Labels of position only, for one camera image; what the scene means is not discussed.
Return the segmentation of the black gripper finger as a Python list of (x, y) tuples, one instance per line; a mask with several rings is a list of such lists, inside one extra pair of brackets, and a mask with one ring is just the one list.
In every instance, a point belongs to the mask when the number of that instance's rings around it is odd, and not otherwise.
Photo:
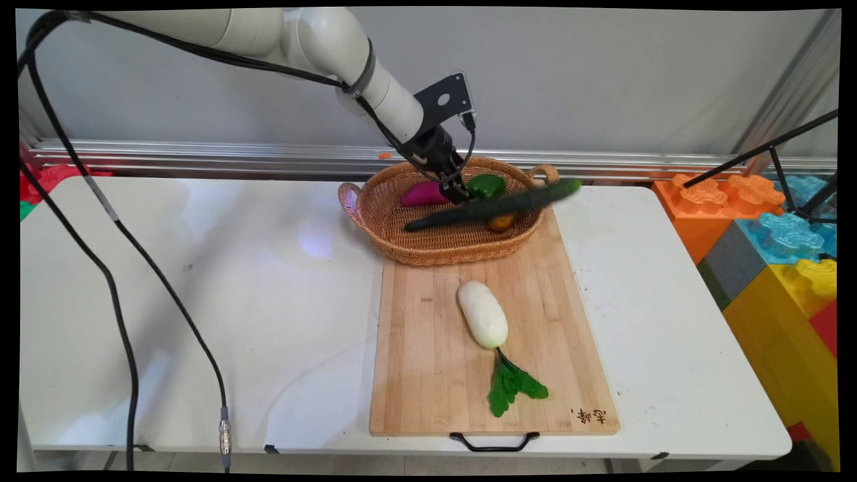
[(469, 162), (469, 156), (462, 157), (461, 155), (453, 155), (453, 164), (455, 167), (453, 177), (453, 199), (471, 199), (466, 179), (463, 177), (465, 169)]
[(455, 205), (469, 202), (469, 190), (463, 182), (461, 173), (439, 173), (438, 178), (440, 193), (448, 202)]

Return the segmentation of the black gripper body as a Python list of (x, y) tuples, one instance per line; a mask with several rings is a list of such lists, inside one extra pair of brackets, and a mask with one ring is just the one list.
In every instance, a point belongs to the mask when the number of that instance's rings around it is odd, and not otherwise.
[(434, 182), (459, 182), (465, 159), (454, 147), (452, 137), (443, 126), (435, 126), (407, 141), (405, 159), (419, 173)]

